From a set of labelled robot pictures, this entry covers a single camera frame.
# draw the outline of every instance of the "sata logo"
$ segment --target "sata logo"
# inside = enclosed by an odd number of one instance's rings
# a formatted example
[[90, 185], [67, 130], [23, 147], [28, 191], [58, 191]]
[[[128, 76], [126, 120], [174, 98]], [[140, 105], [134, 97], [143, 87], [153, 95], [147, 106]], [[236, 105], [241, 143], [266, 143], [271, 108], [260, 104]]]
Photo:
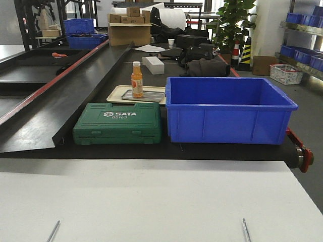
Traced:
[[111, 117], [111, 116], [137, 116], [137, 113], [135, 112], [105, 112], [103, 114], [105, 117]]
[[106, 117], [111, 117], [113, 116], [113, 112], [105, 112], [103, 115], [106, 116]]

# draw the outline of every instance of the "black and yellow striped post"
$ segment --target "black and yellow striped post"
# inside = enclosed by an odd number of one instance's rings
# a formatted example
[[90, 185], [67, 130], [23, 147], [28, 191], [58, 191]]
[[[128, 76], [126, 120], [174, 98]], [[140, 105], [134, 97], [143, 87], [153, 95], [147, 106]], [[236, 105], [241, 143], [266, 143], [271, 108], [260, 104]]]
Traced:
[[251, 37], [248, 37], [247, 42], [244, 45], [241, 61], [238, 67], [236, 67], [236, 70], [250, 72], [251, 71], [250, 58], [251, 58]]

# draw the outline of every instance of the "bottle label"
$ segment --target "bottle label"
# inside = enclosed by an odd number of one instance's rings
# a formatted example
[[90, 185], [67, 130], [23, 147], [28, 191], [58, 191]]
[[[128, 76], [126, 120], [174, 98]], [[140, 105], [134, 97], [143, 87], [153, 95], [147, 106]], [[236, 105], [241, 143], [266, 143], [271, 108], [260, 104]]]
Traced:
[[132, 85], [132, 93], [133, 94], [142, 93], [142, 79], [140, 79], [140, 80], [131, 79], [131, 85]]

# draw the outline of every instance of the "white cup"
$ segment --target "white cup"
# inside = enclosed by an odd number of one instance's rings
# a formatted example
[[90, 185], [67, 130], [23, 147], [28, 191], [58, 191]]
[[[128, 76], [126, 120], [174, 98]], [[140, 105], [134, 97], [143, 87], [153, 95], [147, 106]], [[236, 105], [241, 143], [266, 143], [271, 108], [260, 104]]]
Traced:
[[174, 39], [169, 39], [169, 40], [168, 40], [168, 47], [169, 47], [169, 48], [173, 48], [174, 41], [175, 41]]

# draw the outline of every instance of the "bottle cap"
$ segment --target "bottle cap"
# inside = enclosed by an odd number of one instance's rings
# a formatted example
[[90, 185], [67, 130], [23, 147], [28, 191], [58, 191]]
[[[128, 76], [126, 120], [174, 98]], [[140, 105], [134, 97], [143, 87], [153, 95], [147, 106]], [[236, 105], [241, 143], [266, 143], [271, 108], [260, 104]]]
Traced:
[[132, 62], [132, 66], [139, 67], [140, 66], [140, 62]]

